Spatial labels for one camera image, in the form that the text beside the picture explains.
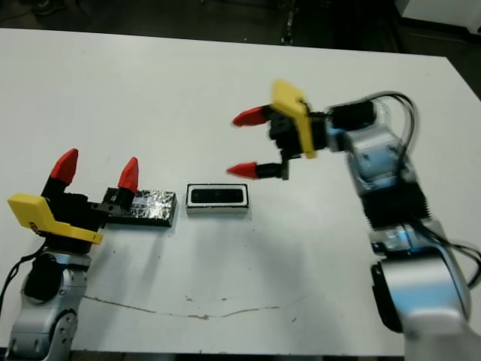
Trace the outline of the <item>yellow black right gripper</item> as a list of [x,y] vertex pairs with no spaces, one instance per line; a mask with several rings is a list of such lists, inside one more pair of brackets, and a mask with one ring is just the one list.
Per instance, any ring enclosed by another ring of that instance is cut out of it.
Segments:
[[326,120],[323,113],[312,112],[304,93],[286,80],[276,80],[271,88],[271,103],[238,114],[236,127],[269,122],[269,138],[280,151],[279,163],[246,162],[227,169],[227,173],[251,180],[289,179],[289,161],[304,157],[315,159],[327,147]]

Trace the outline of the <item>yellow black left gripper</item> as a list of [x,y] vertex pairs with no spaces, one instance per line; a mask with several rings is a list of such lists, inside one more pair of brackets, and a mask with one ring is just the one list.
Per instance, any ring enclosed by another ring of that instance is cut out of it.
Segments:
[[77,193],[64,193],[77,169],[78,149],[64,153],[53,166],[42,196],[17,193],[8,204],[20,225],[45,238],[54,250],[86,254],[103,240],[99,229],[111,217],[130,209],[138,192],[138,158],[132,157],[123,169],[114,199],[91,202]]

